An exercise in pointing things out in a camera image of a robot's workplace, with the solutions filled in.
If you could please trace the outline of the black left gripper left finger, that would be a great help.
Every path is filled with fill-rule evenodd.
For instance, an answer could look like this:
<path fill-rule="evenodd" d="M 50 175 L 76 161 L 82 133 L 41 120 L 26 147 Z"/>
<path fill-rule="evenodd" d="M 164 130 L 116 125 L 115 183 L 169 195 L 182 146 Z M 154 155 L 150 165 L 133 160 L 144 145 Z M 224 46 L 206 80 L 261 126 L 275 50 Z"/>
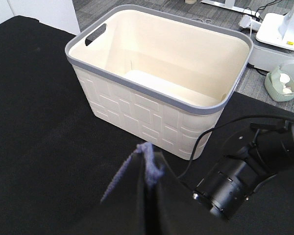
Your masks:
<path fill-rule="evenodd" d="M 100 235 L 145 235 L 145 160 L 133 154 L 117 174 L 118 180 L 100 208 Z"/>

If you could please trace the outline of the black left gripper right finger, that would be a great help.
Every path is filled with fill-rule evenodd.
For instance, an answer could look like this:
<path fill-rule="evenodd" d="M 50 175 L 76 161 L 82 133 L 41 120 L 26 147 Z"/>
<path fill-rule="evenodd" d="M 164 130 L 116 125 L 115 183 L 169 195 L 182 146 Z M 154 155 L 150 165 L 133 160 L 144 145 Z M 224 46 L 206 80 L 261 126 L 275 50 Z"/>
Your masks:
<path fill-rule="evenodd" d="M 163 175 L 155 185 L 156 224 L 161 235 L 224 235 L 225 224 L 210 215 L 176 178 L 163 154 L 154 154 Z"/>

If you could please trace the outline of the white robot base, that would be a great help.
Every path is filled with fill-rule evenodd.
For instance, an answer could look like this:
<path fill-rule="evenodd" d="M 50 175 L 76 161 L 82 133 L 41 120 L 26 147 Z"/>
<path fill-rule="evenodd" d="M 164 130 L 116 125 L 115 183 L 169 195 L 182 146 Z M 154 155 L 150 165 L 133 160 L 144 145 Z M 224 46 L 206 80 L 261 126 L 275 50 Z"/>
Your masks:
<path fill-rule="evenodd" d="M 255 69 L 294 73 L 294 5 L 286 15 L 267 13 L 248 63 Z"/>

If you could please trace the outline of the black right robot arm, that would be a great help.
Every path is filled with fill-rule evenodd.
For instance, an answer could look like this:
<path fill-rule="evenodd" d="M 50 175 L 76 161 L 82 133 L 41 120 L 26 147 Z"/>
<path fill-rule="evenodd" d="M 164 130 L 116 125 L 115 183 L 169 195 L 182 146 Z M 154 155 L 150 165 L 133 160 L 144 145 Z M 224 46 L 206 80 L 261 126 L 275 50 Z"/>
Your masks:
<path fill-rule="evenodd" d="M 199 182 L 193 199 L 229 220 L 244 201 L 279 172 L 294 168 L 294 118 L 252 123 L 224 144 L 222 157 Z"/>

